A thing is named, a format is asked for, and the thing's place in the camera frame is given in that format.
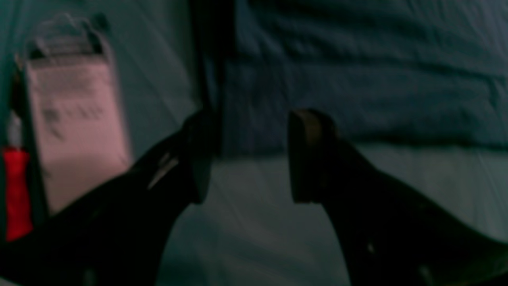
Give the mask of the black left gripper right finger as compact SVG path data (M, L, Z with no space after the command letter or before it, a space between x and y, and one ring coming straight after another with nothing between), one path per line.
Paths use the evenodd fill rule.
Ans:
M295 203L330 220L352 286L506 286L507 244L371 164L314 109L289 114Z

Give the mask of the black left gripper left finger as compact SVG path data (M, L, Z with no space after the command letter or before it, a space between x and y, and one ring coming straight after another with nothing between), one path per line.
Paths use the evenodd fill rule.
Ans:
M19 286L153 286L172 227L205 201L214 120L204 110L43 226L1 248L1 278Z

